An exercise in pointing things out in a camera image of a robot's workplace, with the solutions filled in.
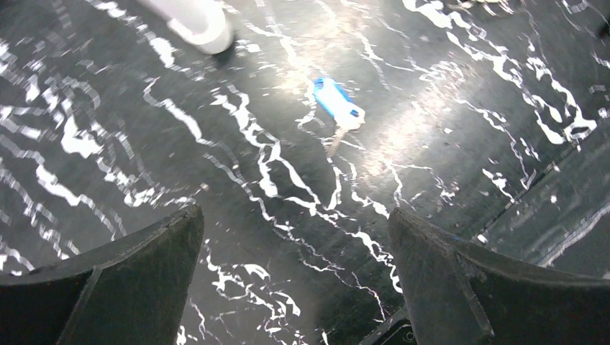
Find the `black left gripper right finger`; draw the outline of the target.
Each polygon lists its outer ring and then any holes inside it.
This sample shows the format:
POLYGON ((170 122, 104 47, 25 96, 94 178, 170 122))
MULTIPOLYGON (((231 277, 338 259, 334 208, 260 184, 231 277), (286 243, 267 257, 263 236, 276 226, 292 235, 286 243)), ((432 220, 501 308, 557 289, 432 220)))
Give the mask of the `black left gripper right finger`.
POLYGON ((609 281, 539 267, 394 209, 388 235, 418 344, 607 344, 609 281))

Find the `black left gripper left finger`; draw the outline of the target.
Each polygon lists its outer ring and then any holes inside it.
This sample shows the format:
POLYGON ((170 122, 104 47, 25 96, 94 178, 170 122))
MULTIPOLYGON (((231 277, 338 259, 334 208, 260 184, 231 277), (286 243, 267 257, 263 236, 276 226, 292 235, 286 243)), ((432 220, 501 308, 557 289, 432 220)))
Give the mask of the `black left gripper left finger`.
POLYGON ((190 205, 24 275, 1 276, 3 344, 174 344, 204 237, 190 205))

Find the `blue-capped key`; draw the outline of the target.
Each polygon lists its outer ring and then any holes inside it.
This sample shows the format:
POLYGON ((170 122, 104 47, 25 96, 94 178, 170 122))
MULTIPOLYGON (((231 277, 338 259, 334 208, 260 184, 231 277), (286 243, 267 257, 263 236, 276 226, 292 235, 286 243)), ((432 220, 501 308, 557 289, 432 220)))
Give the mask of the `blue-capped key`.
POLYGON ((365 111, 351 101, 336 81, 328 77, 314 81, 313 94, 336 124, 333 142, 327 150, 327 156, 332 157, 346 133, 359 129, 365 123, 365 111))

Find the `white PVC pipe frame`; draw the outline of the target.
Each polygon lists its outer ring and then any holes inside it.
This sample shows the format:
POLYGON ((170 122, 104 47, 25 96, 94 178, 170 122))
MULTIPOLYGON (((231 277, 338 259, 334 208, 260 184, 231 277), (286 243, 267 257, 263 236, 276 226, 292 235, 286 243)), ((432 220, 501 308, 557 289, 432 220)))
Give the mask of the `white PVC pipe frame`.
POLYGON ((217 1, 139 0, 157 14, 183 41, 207 55, 228 50, 235 40, 234 30, 217 1))

